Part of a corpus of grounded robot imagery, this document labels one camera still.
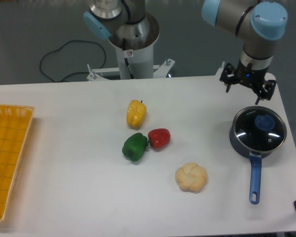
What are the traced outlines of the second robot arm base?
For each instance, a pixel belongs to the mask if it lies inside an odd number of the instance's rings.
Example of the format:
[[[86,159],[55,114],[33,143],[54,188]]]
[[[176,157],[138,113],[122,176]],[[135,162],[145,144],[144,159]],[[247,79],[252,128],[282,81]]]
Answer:
[[[150,24],[144,0],[93,0],[83,15],[88,29],[101,39],[147,40]]]

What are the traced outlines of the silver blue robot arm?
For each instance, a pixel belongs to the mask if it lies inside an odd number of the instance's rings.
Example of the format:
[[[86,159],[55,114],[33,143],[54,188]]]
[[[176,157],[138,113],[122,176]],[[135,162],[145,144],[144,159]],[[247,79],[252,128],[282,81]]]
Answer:
[[[257,95],[257,102],[270,100],[276,80],[265,79],[278,41],[288,21],[286,9],[279,3],[262,0],[206,0],[201,10],[205,21],[243,40],[237,67],[222,64],[220,81],[229,91],[242,85]]]

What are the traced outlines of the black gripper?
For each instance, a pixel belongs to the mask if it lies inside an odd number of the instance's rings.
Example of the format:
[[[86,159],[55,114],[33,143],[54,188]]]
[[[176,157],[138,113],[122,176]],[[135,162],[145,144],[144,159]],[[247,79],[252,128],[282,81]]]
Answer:
[[[230,63],[224,66],[220,81],[226,86],[226,92],[229,92],[231,86],[235,84],[255,90],[257,95],[255,105],[257,105],[260,100],[269,101],[276,88],[276,80],[265,79],[269,65],[270,58],[240,58],[237,69]]]

